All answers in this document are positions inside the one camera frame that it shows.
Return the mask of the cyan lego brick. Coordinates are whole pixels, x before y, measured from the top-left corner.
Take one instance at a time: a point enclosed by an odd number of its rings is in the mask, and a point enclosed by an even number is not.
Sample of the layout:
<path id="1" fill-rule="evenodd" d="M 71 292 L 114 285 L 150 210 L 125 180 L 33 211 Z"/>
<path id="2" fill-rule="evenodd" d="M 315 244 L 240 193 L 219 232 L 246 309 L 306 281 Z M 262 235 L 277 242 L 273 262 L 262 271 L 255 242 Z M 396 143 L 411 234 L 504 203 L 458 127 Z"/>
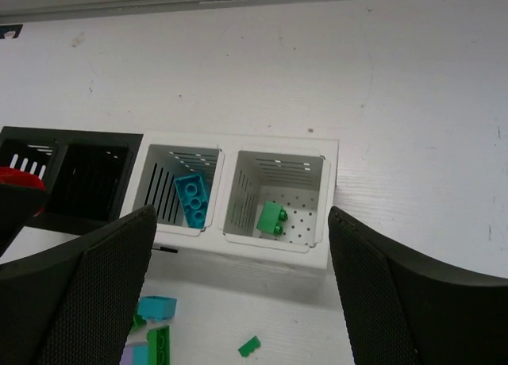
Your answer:
<path id="1" fill-rule="evenodd" d="M 176 298 L 144 296 L 139 300 L 137 313 L 145 320 L 169 321 L 175 316 L 176 306 Z"/>

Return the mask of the purple lego brick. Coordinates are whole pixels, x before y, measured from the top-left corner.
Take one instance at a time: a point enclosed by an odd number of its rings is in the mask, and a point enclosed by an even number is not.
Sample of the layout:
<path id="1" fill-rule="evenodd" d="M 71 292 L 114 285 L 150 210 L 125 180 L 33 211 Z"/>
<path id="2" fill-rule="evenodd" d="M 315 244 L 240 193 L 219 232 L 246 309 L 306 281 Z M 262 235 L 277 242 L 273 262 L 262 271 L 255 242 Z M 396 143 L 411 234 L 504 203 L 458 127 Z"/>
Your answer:
<path id="1" fill-rule="evenodd" d="M 133 365 L 148 365 L 148 344 L 133 346 Z"/>
<path id="2" fill-rule="evenodd" d="M 133 365 L 133 345 L 125 345 L 119 365 Z"/>

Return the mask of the long green lego brick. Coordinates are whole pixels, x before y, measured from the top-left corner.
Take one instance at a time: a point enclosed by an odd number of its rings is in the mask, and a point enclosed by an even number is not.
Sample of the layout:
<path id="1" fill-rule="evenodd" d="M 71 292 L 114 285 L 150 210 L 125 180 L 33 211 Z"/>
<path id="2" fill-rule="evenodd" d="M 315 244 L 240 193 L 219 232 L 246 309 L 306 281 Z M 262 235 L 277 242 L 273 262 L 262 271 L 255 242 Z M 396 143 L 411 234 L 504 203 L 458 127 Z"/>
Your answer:
<path id="1" fill-rule="evenodd" d="M 170 327 L 150 329 L 147 333 L 148 365 L 170 365 Z"/>

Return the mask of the cyan lego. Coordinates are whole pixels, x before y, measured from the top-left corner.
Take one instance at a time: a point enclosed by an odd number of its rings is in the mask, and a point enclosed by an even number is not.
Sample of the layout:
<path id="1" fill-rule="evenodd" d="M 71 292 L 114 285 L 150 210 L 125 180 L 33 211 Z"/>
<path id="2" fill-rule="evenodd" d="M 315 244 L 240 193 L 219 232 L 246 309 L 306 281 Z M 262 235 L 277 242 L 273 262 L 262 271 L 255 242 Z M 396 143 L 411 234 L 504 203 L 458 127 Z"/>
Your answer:
<path id="1" fill-rule="evenodd" d="M 210 186 L 200 173 L 180 176 L 175 179 L 187 225 L 192 229 L 203 229 L 210 201 Z"/>

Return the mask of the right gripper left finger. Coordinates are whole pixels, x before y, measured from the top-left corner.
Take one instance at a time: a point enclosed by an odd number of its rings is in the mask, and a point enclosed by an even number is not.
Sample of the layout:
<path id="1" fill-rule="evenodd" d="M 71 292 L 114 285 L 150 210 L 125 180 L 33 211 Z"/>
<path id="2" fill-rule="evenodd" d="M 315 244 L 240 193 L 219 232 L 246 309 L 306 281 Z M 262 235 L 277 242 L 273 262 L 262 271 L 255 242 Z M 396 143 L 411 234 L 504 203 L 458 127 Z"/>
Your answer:
<path id="1" fill-rule="evenodd" d="M 144 206 L 1 265 L 3 364 L 117 364 L 156 233 Z"/>

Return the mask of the green square lego brick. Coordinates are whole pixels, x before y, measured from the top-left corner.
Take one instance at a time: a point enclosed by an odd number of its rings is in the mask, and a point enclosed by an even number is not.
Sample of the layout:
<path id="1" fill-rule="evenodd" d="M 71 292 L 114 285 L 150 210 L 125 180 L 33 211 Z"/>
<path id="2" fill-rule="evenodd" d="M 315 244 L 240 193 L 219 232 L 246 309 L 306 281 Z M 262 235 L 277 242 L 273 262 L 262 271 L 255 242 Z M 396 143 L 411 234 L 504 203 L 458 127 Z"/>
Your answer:
<path id="1" fill-rule="evenodd" d="M 134 332 L 146 324 L 147 324 L 146 320 L 138 313 L 138 305 L 137 305 L 133 314 L 133 323 L 131 326 L 131 331 Z"/>

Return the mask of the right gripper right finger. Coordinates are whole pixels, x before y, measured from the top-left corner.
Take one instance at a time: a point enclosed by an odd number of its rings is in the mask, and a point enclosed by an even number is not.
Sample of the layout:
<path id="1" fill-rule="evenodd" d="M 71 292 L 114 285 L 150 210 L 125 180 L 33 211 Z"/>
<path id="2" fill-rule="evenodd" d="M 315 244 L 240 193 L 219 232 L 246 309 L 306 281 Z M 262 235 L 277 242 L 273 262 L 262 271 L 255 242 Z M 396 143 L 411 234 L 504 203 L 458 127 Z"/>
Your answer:
<path id="1" fill-rule="evenodd" d="M 334 206 L 334 274 L 356 364 L 505 364 L 507 281 L 441 262 Z"/>

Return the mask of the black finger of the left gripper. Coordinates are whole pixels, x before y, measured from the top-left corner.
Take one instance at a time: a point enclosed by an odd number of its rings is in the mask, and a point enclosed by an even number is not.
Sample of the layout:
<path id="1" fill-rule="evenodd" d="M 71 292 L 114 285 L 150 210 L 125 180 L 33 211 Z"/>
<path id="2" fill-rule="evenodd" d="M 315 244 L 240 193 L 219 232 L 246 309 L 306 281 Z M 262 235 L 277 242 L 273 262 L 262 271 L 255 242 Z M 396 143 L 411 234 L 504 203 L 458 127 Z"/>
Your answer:
<path id="1" fill-rule="evenodd" d="M 1 185 L 1 253 L 4 254 L 27 222 L 48 199 L 45 190 Z"/>

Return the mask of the red lego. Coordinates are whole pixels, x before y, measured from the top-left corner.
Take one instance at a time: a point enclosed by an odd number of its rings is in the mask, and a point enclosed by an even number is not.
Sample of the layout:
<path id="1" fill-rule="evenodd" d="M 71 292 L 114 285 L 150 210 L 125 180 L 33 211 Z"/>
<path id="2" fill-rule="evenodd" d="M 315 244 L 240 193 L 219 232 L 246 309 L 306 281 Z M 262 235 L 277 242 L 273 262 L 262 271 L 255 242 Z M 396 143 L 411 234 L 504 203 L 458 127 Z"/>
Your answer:
<path id="1" fill-rule="evenodd" d="M 11 167 L 1 167 L 1 184 L 46 191 L 44 182 L 37 175 Z"/>

